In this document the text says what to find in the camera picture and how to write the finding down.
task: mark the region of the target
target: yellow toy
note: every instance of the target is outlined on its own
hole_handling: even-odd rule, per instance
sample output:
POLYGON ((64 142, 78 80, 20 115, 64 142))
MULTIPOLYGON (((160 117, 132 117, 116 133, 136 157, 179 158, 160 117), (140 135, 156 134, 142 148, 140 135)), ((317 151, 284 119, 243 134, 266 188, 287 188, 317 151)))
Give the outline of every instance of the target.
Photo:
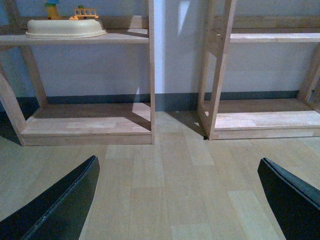
POLYGON ((83 20, 87 18, 98 19, 97 10, 95 8, 84 8, 82 5, 79 8, 74 9, 74 16, 71 16, 69 20, 83 20))
POLYGON ((59 0, 48 0, 48 3, 46 3, 44 5, 46 7, 46 11, 48 13, 48 19, 51 19, 51 20, 62 20, 62 19, 64 19, 58 13, 57 3, 59 3, 59 0))

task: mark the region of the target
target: dark baseboard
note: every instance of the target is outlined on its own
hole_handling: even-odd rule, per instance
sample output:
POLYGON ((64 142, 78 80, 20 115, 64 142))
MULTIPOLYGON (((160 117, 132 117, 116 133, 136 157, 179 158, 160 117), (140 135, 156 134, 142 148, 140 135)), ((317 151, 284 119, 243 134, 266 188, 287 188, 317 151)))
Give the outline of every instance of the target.
MULTIPOLYGON (((222 92, 221 100, 250 99, 294 99, 299 91, 246 91, 222 92)), ((205 100, 210 100, 211 93, 205 94, 205 100)), ((197 109, 198 93, 161 93, 155 95, 155 110, 161 111, 195 111, 197 109)))
MULTIPOLYGON (((221 99, 293 99, 297 94, 298 91, 222 92, 221 99)), ((210 95, 210 93, 206 93, 205 100, 209 100, 210 95)), ((32 115, 39 107, 35 97, 18 97, 17 100, 26 118, 32 115)), ((147 103, 150 102, 150 94, 50 96, 48 101, 50 104, 147 103)), ((197 102, 198 93, 159 93, 155 95, 155 110, 157 112, 194 111, 197 109, 197 102)))

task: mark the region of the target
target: wooden frame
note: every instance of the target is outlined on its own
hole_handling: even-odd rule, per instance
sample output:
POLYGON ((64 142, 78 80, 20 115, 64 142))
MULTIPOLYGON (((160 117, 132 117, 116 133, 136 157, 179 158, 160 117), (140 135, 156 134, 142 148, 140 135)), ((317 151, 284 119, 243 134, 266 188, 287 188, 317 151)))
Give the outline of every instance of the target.
POLYGON ((2 28, 0 52, 19 47, 40 108, 27 120, 0 66, 0 100, 23 146, 154 144, 155 143, 155 52, 154 1, 148 0, 148 17, 125 16, 100 19, 108 34, 88 38, 27 38, 22 31, 31 17, 20 17, 14 0, 4 1, 10 26, 2 28), (32 45, 144 44, 150 60, 150 103, 49 104, 32 45))
POLYGON ((207 14, 197 112, 208 139, 320 136, 320 44, 296 99, 220 100, 230 43, 320 42, 320 16, 235 17, 237 0, 224 2, 222 17, 215 16, 216 0, 207 14), (211 99, 205 101, 210 54, 216 64, 211 99))

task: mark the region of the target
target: cream plastic tub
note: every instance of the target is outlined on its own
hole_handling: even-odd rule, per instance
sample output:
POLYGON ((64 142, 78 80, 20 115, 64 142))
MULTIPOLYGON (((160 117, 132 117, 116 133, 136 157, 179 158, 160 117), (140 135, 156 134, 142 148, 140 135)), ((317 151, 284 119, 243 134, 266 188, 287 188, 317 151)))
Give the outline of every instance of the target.
POLYGON ((85 20, 30 20, 25 36, 36 39, 88 38, 106 34, 102 23, 85 20))

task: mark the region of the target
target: wood laminate floor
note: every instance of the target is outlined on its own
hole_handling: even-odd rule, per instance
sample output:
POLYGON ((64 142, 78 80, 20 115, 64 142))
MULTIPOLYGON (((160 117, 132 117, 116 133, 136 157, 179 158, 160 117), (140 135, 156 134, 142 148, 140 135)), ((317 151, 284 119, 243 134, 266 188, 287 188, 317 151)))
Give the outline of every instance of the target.
POLYGON ((320 189, 320 137, 207 141, 194 112, 157 112, 155 145, 22 147, 9 127, 0 135, 0 220, 98 156, 80 240, 284 240, 263 157, 320 189))

